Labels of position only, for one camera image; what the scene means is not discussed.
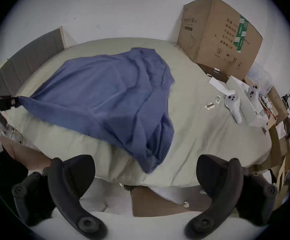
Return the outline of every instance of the brown cardboard box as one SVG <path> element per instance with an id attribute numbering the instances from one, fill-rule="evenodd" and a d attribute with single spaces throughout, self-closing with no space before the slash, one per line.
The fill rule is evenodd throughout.
<path id="1" fill-rule="evenodd" d="M 242 80 L 262 41 L 251 23 L 221 0 L 196 0 L 184 6 L 177 43 L 195 63 Z"/>
<path id="2" fill-rule="evenodd" d="M 272 101 L 273 105 L 278 111 L 279 117 L 277 118 L 276 125 L 279 124 L 281 121 L 284 121 L 285 118 L 288 116 L 288 112 L 286 106 L 279 96 L 278 92 L 276 91 L 275 87 L 273 86 L 270 91 L 268 92 L 267 96 Z"/>
<path id="3" fill-rule="evenodd" d="M 205 74 L 210 74 L 212 77 L 216 78 L 218 81 L 226 83 L 229 78 L 223 72 L 216 71 L 211 67 L 208 67 L 202 64 L 198 64 L 198 66 L 205 72 Z"/>
<path id="4" fill-rule="evenodd" d="M 275 117 L 277 117 L 279 115 L 277 109 L 275 108 L 275 106 L 273 105 L 272 102 L 271 102 L 271 104 L 272 104 L 272 112 L 273 112 L 273 114 L 266 113 L 268 118 L 269 118 L 268 119 L 268 123 L 267 123 L 268 129 L 276 124 L 277 119 L 275 119 Z"/>
<path id="5" fill-rule="evenodd" d="M 278 139 L 276 127 L 271 127 L 269 130 L 270 138 L 272 140 L 272 148 L 268 158 L 260 165 L 254 165 L 254 170 L 265 170 L 275 167 L 282 162 L 282 156 L 287 153 L 286 138 Z"/>

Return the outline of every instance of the headboard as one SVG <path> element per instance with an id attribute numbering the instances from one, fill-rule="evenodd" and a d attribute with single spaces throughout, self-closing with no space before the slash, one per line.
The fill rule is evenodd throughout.
<path id="1" fill-rule="evenodd" d="M 14 96 L 40 66 L 64 50 L 62 30 L 58 28 L 30 42 L 0 68 L 0 96 Z"/>

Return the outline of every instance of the blue blanket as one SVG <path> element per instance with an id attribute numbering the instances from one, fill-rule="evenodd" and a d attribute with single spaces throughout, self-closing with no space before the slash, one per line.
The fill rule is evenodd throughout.
<path id="1" fill-rule="evenodd" d="M 154 49 L 66 61 L 31 97 L 26 110 L 43 121 L 125 149 L 151 173 L 170 148 L 168 95 L 174 79 Z"/>

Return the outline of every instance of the green tape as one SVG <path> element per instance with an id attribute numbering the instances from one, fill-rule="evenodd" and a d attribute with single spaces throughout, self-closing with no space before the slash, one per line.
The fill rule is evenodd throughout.
<path id="1" fill-rule="evenodd" d="M 248 21 L 241 15 L 237 35 L 234 40 L 234 45 L 237 47 L 238 53 L 240 53 L 242 50 L 243 42 L 247 32 L 247 23 Z"/>

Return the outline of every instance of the bed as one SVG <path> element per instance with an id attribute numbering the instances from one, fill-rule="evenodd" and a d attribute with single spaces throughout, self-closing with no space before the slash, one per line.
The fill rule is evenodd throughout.
<path id="1" fill-rule="evenodd" d="M 199 155 L 213 154 L 225 160 L 239 158 L 242 166 L 261 163 L 269 155 L 271 139 L 261 128 L 236 124 L 224 104 L 224 95 L 211 86 L 209 77 L 175 43 L 146 38 L 113 38 L 72 46 L 55 55 L 32 74 L 16 95 L 30 96 L 66 60 L 99 54 L 118 54 L 133 47 L 155 49 L 171 69 L 175 83 L 169 95 L 169 115 L 174 137 L 163 163 L 144 173 L 124 150 L 59 126 L 42 122 L 22 106 L 4 113 L 9 124 L 50 158 L 62 160 L 90 154 L 96 177 L 109 182 L 144 186 L 196 186 Z M 215 108 L 204 105 L 222 99 Z"/>

